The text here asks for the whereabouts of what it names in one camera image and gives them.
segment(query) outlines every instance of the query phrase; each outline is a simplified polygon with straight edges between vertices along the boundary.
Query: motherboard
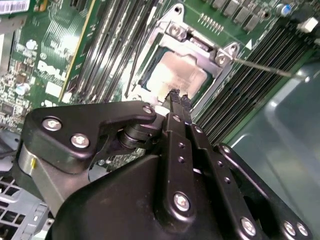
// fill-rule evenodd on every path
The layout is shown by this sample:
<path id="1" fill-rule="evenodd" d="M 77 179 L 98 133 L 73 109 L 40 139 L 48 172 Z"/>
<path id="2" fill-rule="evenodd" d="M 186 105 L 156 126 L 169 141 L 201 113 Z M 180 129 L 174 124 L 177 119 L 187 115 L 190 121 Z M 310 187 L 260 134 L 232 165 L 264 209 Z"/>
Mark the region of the motherboard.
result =
<path id="1" fill-rule="evenodd" d="M 0 32 L 0 127 L 17 133 L 35 108 L 154 106 L 175 88 L 222 141 L 289 79 L 268 67 L 294 75 L 320 44 L 317 0 L 26 1 Z"/>

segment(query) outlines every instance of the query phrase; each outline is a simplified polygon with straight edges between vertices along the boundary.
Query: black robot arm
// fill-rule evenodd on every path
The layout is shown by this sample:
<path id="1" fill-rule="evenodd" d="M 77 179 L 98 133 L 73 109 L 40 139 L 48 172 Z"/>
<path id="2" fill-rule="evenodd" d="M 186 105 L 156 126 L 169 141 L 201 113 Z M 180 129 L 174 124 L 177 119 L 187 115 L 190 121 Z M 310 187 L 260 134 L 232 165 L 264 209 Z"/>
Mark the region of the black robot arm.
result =
<path id="1" fill-rule="evenodd" d="M 40 108 L 13 174 L 55 216 L 47 240 L 310 240 L 306 224 L 226 144 L 210 145 L 186 97 Z M 93 181 L 113 155 L 146 154 Z"/>

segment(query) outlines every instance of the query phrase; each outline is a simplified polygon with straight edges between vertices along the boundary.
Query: bolt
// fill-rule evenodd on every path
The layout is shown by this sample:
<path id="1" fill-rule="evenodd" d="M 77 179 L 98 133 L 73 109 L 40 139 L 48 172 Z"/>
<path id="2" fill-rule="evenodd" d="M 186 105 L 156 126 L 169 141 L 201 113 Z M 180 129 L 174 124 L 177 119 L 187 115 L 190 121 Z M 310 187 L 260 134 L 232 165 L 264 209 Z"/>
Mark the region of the bolt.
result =
<path id="1" fill-rule="evenodd" d="M 89 146 L 90 142 L 86 135 L 77 133 L 72 136 L 71 143 L 77 148 L 85 149 L 86 147 Z"/>
<path id="2" fill-rule="evenodd" d="M 106 163 L 106 162 L 105 162 L 105 160 L 103 160 L 103 159 L 101 159 L 101 160 L 98 161 L 98 165 L 99 165 L 99 166 L 103 166 L 105 163 Z"/>
<path id="3" fill-rule="evenodd" d="M 247 234 L 249 234 L 250 236 L 256 235 L 255 226 L 252 224 L 252 222 L 248 218 L 246 217 L 241 218 L 241 224 Z"/>
<path id="4" fill-rule="evenodd" d="M 307 229 L 305 228 L 305 226 L 303 226 L 300 222 L 298 222 L 296 224 L 296 226 L 298 227 L 300 233 L 304 236 L 308 236 L 308 232 L 307 232 Z"/>
<path id="5" fill-rule="evenodd" d="M 176 121 L 179 122 L 179 123 L 181 122 L 180 117 L 177 116 L 177 115 L 173 115 L 173 119 L 176 120 Z"/>
<path id="6" fill-rule="evenodd" d="M 201 130 L 201 128 L 200 128 L 200 127 L 198 127 L 198 126 L 194 126 L 194 128 L 195 128 L 195 130 L 196 130 L 198 133 L 202 134 L 202 130 Z"/>
<path id="7" fill-rule="evenodd" d="M 143 106 L 143 111 L 145 111 L 147 114 L 151 114 L 152 110 L 150 109 L 149 106 Z"/>
<path id="8" fill-rule="evenodd" d="M 295 236 L 296 235 L 296 231 L 294 229 L 294 227 L 287 221 L 284 222 L 284 228 L 287 230 L 287 232 L 292 235 Z"/>
<path id="9" fill-rule="evenodd" d="M 226 58 L 224 56 L 220 56 L 219 57 L 219 64 L 220 65 L 224 64 L 225 60 L 226 60 Z"/>
<path id="10" fill-rule="evenodd" d="M 182 212 L 186 212 L 190 208 L 189 200 L 181 193 L 176 193 L 173 197 L 175 206 Z"/>
<path id="11" fill-rule="evenodd" d="M 54 118 L 47 118 L 42 122 L 42 126 L 49 131 L 58 131 L 62 128 L 61 122 Z"/>
<path id="12" fill-rule="evenodd" d="M 230 149 L 227 146 L 222 146 L 222 149 L 229 154 L 230 153 Z"/>

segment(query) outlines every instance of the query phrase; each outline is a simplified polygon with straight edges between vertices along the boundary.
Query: ram slot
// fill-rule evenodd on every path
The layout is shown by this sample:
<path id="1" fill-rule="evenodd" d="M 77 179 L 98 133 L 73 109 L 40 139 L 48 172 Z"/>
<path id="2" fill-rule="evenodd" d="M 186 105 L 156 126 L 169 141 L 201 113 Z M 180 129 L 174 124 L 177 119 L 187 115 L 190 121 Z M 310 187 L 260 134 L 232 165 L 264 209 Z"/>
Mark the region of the ram slot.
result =
<path id="1" fill-rule="evenodd" d="M 94 79 L 91 79 L 89 77 L 85 76 L 90 76 L 91 71 L 94 69 L 95 64 L 97 63 L 97 53 L 101 51 L 101 48 L 103 46 L 102 42 L 105 40 L 104 36 L 105 33 L 108 33 L 110 31 L 110 27 L 115 24 L 115 15 L 117 14 L 117 10 L 119 6 L 122 5 L 121 0 L 112 0 L 108 3 L 102 20 L 98 26 L 98 30 L 96 33 L 96 37 L 94 38 L 94 41 L 90 47 L 90 50 L 85 58 L 85 61 L 83 63 L 82 70 L 79 74 L 79 81 L 76 86 L 75 93 L 77 95 L 84 95 L 84 90 L 87 87 L 87 84 L 89 81 L 94 81 Z"/>
<path id="2" fill-rule="evenodd" d="M 132 34 L 131 41 L 125 46 L 123 53 L 128 52 L 129 54 L 125 54 L 120 58 L 121 65 L 117 66 L 114 73 L 115 76 L 112 77 L 112 81 L 108 83 L 107 81 L 104 81 L 106 84 L 101 88 L 101 91 L 98 93 L 98 102 L 108 102 L 110 101 L 120 79 L 122 76 L 123 71 L 127 67 L 127 64 L 129 63 L 130 58 L 132 57 L 135 48 L 137 48 L 137 45 L 139 44 L 139 41 L 141 41 L 141 38 L 144 38 L 147 19 L 148 19 L 148 13 L 150 12 L 151 8 L 153 7 L 154 3 L 151 2 L 151 4 L 145 6 L 145 10 L 142 12 L 142 15 L 139 18 L 139 21 L 136 23 L 135 32 Z"/>
<path id="3" fill-rule="evenodd" d="M 87 103 L 96 102 L 96 98 L 101 91 L 101 87 L 105 84 L 106 77 L 110 75 L 110 72 L 116 62 L 116 59 L 123 48 L 123 43 L 129 37 L 128 29 L 132 29 L 135 19 L 139 17 L 142 11 L 144 1 L 132 1 L 128 4 L 125 14 L 122 15 L 120 25 L 116 29 L 112 41 L 105 46 L 105 52 L 103 53 L 102 65 L 99 66 L 99 70 L 94 78 L 97 79 L 96 84 L 89 90 L 89 93 L 85 96 Z"/>
<path id="4" fill-rule="evenodd" d="M 84 101 L 89 103 L 92 97 L 94 96 L 100 82 L 99 71 L 110 54 L 110 49 L 114 45 L 114 39 L 119 36 L 120 29 L 123 28 L 124 19 L 127 15 L 127 11 L 132 9 L 132 3 L 128 0 L 125 0 L 121 3 L 119 8 L 116 10 L 116 15 L 111 23 L 110 29 L 105 34 L 104 41 L 102 43 L 102 48 L 100 51 L 97 51 L 98 56 L 95 61 L 94 67 L 88 72 L 88 75 L 85 75 L 85 78 L 89 79 L 88 84 L 84 89 Z"/>
<path id="5" fill-rule="evenodd" d="M 275 25 L 248 60 L 288 71 L 298 62 L 303 63 L 300 59 L 307 50 L 303 39 Z M 282 79 L 273 73 L 241 66 L 216 99 L 206 106 L 197 123 L 212 144 L 223 141 Z"/>

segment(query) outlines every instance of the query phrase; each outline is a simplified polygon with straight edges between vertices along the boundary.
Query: capacitor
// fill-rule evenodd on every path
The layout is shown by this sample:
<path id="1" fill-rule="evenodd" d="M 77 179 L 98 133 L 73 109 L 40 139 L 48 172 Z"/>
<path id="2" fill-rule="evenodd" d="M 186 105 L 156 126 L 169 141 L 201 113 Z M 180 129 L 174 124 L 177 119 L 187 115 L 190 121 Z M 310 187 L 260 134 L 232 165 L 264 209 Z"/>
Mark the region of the capacitor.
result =
<path id="1" fill-rule="evenodd" d="M 15 93 L 23 96 L 25 94 L 27 94 L 30 91 L 30 86 L 28 83 L 22 83 L 19 84 L 16 88 L 15 88 Z"/>
<path id="2" fill-rule="evenodd" d="M 291 6 L 289 4 L 279 4 L 275 8 L 275 12 L 281 16 L 281 17 L 286 17 L 291 13 Z"/>

